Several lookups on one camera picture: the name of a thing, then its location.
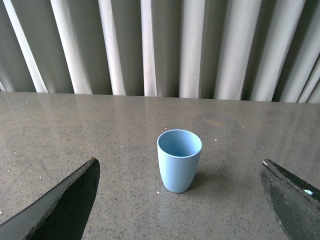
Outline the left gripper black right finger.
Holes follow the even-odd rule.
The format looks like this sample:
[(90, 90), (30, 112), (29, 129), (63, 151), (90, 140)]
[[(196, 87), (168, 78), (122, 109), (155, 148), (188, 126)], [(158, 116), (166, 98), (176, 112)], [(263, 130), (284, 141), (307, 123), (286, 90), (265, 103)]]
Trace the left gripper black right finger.
[(270, 159), (259, 170), (266, 200), (290, 240), (320, 238), (320, 190)]

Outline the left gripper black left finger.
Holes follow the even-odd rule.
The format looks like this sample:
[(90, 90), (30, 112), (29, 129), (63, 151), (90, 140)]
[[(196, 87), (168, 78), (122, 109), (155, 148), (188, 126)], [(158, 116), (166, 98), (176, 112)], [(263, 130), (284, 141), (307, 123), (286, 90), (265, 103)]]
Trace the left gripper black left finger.
[(2, 240), (80, 240), (96, 199), (100, 163), (92, 157), (1, 224)]

